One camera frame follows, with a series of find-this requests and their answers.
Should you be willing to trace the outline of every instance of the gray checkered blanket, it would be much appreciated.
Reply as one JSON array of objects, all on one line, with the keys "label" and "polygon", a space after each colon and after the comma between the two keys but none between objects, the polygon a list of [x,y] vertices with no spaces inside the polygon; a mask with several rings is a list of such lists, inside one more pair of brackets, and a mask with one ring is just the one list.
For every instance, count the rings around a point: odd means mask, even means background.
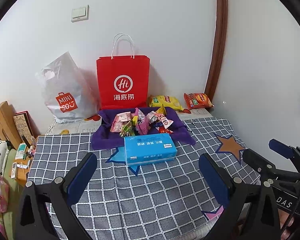
[{"label": "gray checkered blanket", "polygon": [[[246,183],[259,183],[258,174],[227,152],[218,152],[223,138],[234,137],[228,120],[202,118],[184,121],[196,144],[176,143],[173,161],[141,166],[136,176],[124,163],[110,162],[116,149],[94,151],[92,133],[53,135],[38,138],[28,180],[50,183],[65,176],[87,152],[98,158],[98,167],[80,201],[72,206],[83,227],[93,239],[168,240],[194,239],[207,234],[222,207],[199,171],[198,159],[209,153],[232,177]],[[66,239],[53,206],[47,203],[53,225]]]}]

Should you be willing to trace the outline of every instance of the haidilao logo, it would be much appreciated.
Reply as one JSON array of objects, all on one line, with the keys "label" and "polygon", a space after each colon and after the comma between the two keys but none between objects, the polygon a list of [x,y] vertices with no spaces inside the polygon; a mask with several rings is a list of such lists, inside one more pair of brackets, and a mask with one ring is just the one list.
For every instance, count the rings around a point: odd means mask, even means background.
[{"label": "haidilao logo", "polygon": [[129,77],[129,76],[121,75],[121,76],[118,76],[114,80],[113,85],[114,85],[115,90],[117,90],[118,92],[127,93],[128,91],[130,91],[132,89],[133,81],[132,81],[131,77]]}]

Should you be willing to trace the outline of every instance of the hi logo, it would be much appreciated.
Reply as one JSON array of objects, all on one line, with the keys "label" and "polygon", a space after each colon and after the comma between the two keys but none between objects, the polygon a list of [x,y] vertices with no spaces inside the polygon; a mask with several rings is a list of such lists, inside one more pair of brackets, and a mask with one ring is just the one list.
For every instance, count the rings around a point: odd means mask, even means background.
[{"label": "hi logo", "polygon": [[282,197],[278,197],[277,203],[279,203],[280,205],[285,206],[287,208],[289,208],[292,204],[292,202],[287,203],[286,200],[283,201]]},{"label": "hi logo", "polygon": [[133,81],[129,76],[121,75],[114,80],[113,85],[115,90],[117,90],[118,92],[127,93],[132,89]]}]

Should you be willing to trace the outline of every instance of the star pattern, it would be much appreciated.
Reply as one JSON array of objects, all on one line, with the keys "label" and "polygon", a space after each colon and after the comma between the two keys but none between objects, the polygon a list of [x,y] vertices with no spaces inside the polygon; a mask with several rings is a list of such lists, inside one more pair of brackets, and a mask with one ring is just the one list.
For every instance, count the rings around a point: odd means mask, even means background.
[{"label": "star pattern", "polygon": [[231,135],[228,138],[219,136],[217,134],[215,134],[215,136],[221,143],[219,148],[216,150],[216,154],[231,153],[237,158],[238,162],[241,163],[242,151],[245,150],[245,148],[242,147],[239,143],[237,143],[233,135]]},{"label": "star pattern", "polygon": [[[106,163],[124,163],[126,164],[126,151],[124,149],[124,147],[118,147],[115,151],[115,153],[113,153],[109,159],[107,159]],[[132,173],[136,176],[138,176],[139,170],[140,170],[140,165],[138,166],[131,166],[128,167],[129,170],[132,171]]]},{"label": "star pattern", "polygon": [[221,213],[223,212],[223,206],[219,206],[216,211],[201,211],[202,214],[204,214],[209,220],[214,219],[216,216],[220,216]]}]

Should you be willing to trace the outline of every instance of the remote control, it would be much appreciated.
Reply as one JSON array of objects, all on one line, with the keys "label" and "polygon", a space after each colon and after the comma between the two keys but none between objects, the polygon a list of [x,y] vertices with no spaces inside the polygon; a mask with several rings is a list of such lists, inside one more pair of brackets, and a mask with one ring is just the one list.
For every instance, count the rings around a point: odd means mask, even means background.
[{"label": "remote control", "polygon": [[18,174],[17,163],[13,163],[12,164],[12,170],[11,170],[11,178],[12,179],[16,179],[17,178],[17,174]]}]

